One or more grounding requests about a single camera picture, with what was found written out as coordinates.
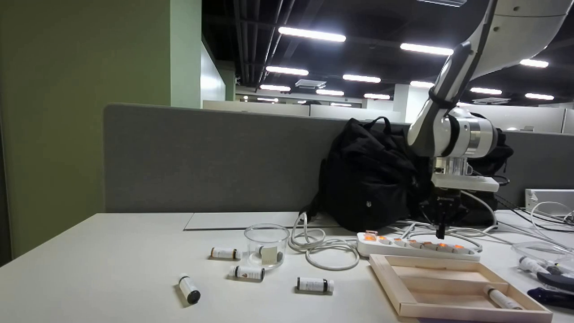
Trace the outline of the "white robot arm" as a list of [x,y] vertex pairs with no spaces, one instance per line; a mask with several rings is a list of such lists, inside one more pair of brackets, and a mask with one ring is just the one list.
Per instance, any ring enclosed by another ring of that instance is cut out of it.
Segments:
[[476,30],[447,57],[429,89],[407,145],[431,159],[436,188],[436,237],[443,238],[465,190],[497,192],[488,176],[472,176],[468,161],[495,149],[499,133],[488,118],[458,107],[472,79],[540,54],[562,28],[572,0],[488,0]]

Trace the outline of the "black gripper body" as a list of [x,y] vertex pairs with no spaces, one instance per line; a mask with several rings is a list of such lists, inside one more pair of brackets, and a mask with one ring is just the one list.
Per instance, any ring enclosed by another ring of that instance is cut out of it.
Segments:
[[431,197],[431,215],[436,222],[456,222],[467,215],[459,190],[438,188]]

